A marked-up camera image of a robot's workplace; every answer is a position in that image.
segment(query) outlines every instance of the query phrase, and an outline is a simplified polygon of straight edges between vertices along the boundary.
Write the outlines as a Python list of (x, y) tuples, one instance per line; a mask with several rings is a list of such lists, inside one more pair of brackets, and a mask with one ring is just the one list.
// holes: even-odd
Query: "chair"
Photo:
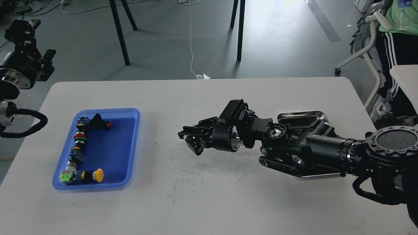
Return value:
[(366, 60), (367, 65), (369, 66), (370, 70), (372, 71), (374, 77), (376, 78), (376, 85), (373, 88), (372, 92), (370, 93), (369, 98), (364, 104), (364, 107), (366, 110), (368, 110), (369, 105), (371, 104), (372, 100), (374, 99), (377, 90), (380, 88), (381, 85), (381, 78), (379, 75), (380, 68), (379, 65), (375, 62), (375, 60), (372, 60), (372, 56), (370, 55), (369, 51), (370, 49), (375, 45), (376, 42), (376, 32), (379, 25), (382, 25), (387, 30), (393, 30), (392, 24), (386, 20), (386, 18), (380, 13), (380, 12), (374, 12), (373, 15), (369, 15), (365, 18), (365, 22), (370, 24), (370, 42), (361, 50), (344, 60), (343, 62), (339, 63), (337, 67), (335, 68), (335, 73), (340, 74), (341, 73), (341, 67), (346, 65), (347, 63), (351, 62), (357, 57), (363, 57)]

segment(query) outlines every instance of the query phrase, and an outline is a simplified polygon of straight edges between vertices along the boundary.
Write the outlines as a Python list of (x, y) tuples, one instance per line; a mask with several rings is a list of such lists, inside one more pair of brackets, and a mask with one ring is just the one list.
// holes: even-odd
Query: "black table leg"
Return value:
[(231, 28), (234, 27), (235, 16), (237, 14), (238, 0), (234, 0), (234, 6), (232, 7), (232, 16), (231, 16)]
[(117, 36), (119, 38), (120, 47), (122, 49), (123, 59), (125, 64), (129, 65), (128, 51), (126, 50), (125, 39), (123, 38), (122, 27), (120, 26), (119, 14), (117, 13), (115, 0), (109, 0), (110, 8), (112, 9), (113, 20), (115, 21)]
[(238, 28), (238, 53), (237, 61), (241, 61), (242, 53), (242, 34), (244, 32), (244, 11), (245, 11), (245, 0), (240, 1), (240, 22)]
[(130, 12), (128, 4), (126, 3), (126, 0), (121, 0), (121, 2), (122, 2), (122, 5), (123, 5), (123, 8), (125, 8), (125, 12), (128, 15), (128, 19), (131, 22), (133, 30), (137, 30), (138, 28), (136, 27), (135, 21), (132, 17), (132, 13)]

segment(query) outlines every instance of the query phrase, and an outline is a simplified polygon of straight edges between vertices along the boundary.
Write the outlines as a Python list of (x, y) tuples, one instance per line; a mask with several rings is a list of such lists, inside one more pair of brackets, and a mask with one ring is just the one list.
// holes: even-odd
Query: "scratch marks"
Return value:
[(363, 219), (362, 223), (361, 223), (359, 226), (355, 227), (354, 229), (358, 229), (358, 228), (359, 228), (361, 225), (363, 225), (365, 222), (366, 222), (366, 219)]

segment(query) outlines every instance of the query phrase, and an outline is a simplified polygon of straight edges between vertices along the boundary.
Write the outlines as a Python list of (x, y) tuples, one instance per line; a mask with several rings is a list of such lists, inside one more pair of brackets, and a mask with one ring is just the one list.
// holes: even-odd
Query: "table surface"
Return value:
[[(320, 110), (336, 133), (375, 128), (343, 77), (60, 82), (0, 186), (0, 234), (408, 234), (406, 206), (353, 191), (353, 176), (300, 179), (258, 163), (260, 143), (195, 156), (177, 136), (244, 99), (260, 118)], [(132, 177), (122, 188), (58, 191), (52, 176), (71, 121), (86, 109), (141, 113)]]
[(395, 65), (390, 74), (418, 112), (418, 65)]

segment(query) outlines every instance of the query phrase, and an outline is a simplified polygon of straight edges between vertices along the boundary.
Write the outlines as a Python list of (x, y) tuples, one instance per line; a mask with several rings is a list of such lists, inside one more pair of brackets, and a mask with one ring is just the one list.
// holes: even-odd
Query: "black cylinder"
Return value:
[(341, 169), (339, 152), (346, 140), (321, 135), (310, 135), (306, 137), (316, 164), (336, 170)]

